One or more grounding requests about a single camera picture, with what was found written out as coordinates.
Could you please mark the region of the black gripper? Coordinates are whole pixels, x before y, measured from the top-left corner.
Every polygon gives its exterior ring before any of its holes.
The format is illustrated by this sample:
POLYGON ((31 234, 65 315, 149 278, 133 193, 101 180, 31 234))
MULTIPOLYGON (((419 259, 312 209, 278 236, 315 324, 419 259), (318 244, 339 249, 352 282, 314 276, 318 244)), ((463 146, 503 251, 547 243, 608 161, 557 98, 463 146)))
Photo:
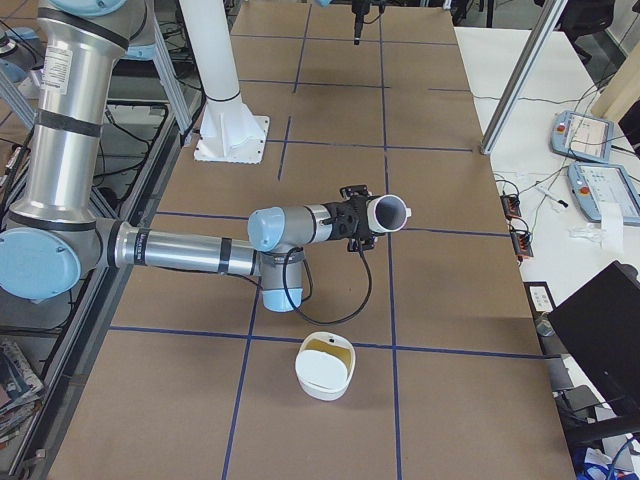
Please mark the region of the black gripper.
POLYGON ((376 199, 366 185, 351 185, 340 189, 342 202, 323 204, 329 219, 323 225, 331 226, 329 240, 347 239, 348 251, 367 251, 375 248, 377 233, 369 227, 367 206, 376 199))
POLYGON ((363 16, 368 15, 372 7, 376 7, 378 12, 382 14, 385 10, 384 0, 352 0, 351 11, 355 15, 354 19, 354 37, 353 43, 359 45, 363 30, 363 16))

